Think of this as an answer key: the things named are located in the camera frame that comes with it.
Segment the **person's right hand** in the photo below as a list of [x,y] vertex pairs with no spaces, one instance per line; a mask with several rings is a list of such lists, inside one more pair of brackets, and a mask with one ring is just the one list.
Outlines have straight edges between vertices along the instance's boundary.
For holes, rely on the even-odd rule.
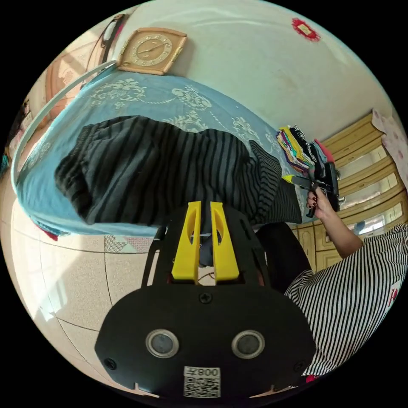
[[321,222],[336,215],[326,195],[319,187],[314,192],[308,192],[307,207],[314,211],[315,217]]

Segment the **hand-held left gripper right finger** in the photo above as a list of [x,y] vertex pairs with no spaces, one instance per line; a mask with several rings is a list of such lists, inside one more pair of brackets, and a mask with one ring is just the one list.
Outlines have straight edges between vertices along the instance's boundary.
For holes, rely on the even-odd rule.
[[215,281],[234,281],[239,277],[239,269],[223,204],[220,202],[211,202],[210,213]]

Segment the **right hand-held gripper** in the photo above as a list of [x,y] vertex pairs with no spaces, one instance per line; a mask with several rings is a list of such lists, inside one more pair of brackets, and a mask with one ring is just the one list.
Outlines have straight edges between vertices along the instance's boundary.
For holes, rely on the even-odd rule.
[[[310,191],[314,192],[316,188],[319,187],[326,195],[330,204],[332,204],[332,164],[331,163],[325,163],[323,165],[316,165],[313,168],[312,172],[306,172],[300,176],[299,175],[297,176],[285,175],[283,176],[283,180],[291,184],[296,184],[296,186],[305,190],[307,192],[307,195],[308,195],[308,192]],[[314,215],[314,211],[310,210],[308,207],[307,207],[306,217],[316,218]]]

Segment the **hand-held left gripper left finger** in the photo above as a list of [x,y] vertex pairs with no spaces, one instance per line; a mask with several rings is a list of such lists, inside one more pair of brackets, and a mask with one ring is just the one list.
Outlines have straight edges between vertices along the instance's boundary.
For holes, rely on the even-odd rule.
[[182,219],[181,234],[171,272],[175,281],[198,281],[200,232],[201,202],[190,202]]

